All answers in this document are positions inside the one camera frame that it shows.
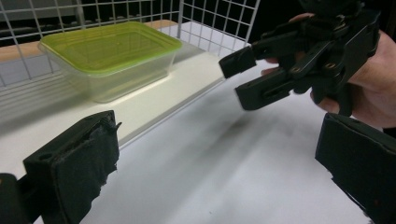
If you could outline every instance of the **human hand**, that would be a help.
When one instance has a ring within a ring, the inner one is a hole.
[[[299,15],[295,19],[312,14]],[[297,54],[297,60],[303,57]],[[263,70],[265,76],[273,69]],[[376,128],[396,127],[396,44],[384,32],[376,53],[348,81],[352,85],[352,116]],[[330,98],[318,106],[328,112],[338,113],[339,104]]]

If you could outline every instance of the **green lid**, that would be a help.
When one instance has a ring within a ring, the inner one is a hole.
[[[181,47],[179,40],[136,21],[47,35],[40,44],[77,70],[97,75],[112,74]]]

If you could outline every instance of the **plastic container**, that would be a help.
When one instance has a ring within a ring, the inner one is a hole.
[[[166,77],[181,45],[169,35],[129,21],[47,35],[38,46],[76,89],[106,103]]]

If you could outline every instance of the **black plastic part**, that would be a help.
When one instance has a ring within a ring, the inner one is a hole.
[[[45,223],[79,223],[119,158],[114,112],[80,120],[23,163],[39,189]]]
[[[0,174],[0,223],[79,223],[117,168],[119,126],[113,111],[88,116],[26,158],[20,180]]]
[[[390,135],[390,136],[396,138],[396,128],[386,128],[386,129],[383,129],[383,132],[387,135]]]
[[[353,103],[351,94],[351,84],[346,84],[336,94],[329,94],[328,96],[338,102],[340,111],[339,115],[350,117],[352,115]]]
[[[290,54],[290,55],[279,57],[278,62],[279,62],[279,67],[288,71],[296,63],[296,58],[295,58],[294,54]]]
[[[256,58],[251,48],[246,47],[222,58],[219,65],[224,77],[229,78],[256,66]]]
[[[285,71],[279,69],[267,76],[249,81],[237,87],[235,91],[245,110],[256,110],[290,95],[287,88],[273,89],[278,87],[276,84],[286,82],[285,80]]]
[[[354,15],[359,12],[361,1],[359,0],[300,0],[300,4],[306,12],[324,17],[336,17],[338,15]]]
[[[396,222],[396,139],[355,119],[327,114],[316,159],[374,223]]]
[[[28,223],[17,178],[0,174],[0,223]]]
[[[292,28],[298,26],[295,23],[280,25],[272,33],[263,35],[261,40],[254,42],[251,48],[256,60],[294,56],[295,52],[306,50],[306,39],[299,38],[298,30],[291,30]]]

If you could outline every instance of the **white wire grid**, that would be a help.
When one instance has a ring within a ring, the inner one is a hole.
[[[259,3],[260,0],[0,0],[0,56],[9,53],[10,48],[15,51],[14,57],[0,60],[0,91],[61,74],[59,66],[45,54],[26,53],[26,39],[37,41],[44,35],[125,21],[156,21],[163,33],[223,57],[248,44]],[[23,25],[29,20],[30,26]]]

